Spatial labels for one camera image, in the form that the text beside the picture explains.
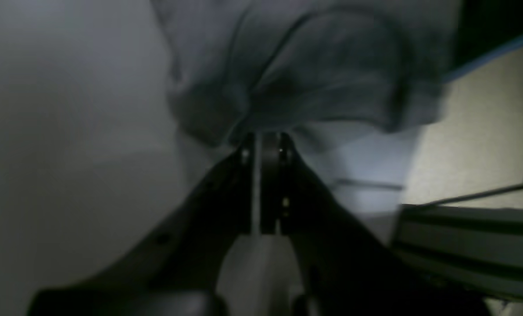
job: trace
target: gray cloth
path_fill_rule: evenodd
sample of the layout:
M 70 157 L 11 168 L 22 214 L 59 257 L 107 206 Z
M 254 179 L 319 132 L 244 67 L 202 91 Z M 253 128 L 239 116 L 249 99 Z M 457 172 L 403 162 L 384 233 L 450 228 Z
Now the gray cloth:
M 217 146 L 304 122 L 386 131 L 435 120 L 457 0 L 153 0 L 172 50 L 168 101 Z

